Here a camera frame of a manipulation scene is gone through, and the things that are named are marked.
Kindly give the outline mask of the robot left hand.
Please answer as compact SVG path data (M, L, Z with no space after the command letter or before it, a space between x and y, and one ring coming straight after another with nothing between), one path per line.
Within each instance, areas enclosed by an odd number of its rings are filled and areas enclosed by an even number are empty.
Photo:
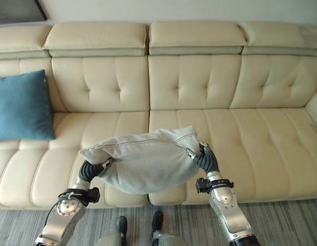
M77 180L73 186L74 189L88 190L92 180L95 177L102 176L110 168L113 158L108 158L103 163L93 165L87 160L83 162L78 172Z

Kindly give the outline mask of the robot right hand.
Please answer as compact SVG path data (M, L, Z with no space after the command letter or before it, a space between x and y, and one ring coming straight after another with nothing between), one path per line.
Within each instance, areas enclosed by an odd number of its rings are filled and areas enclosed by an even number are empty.
M217 159L207 143L199 142L200 154L195 154L191 149L186 149L187 156L192 160L192 163L202 169L209 180L213 177L222 178Z

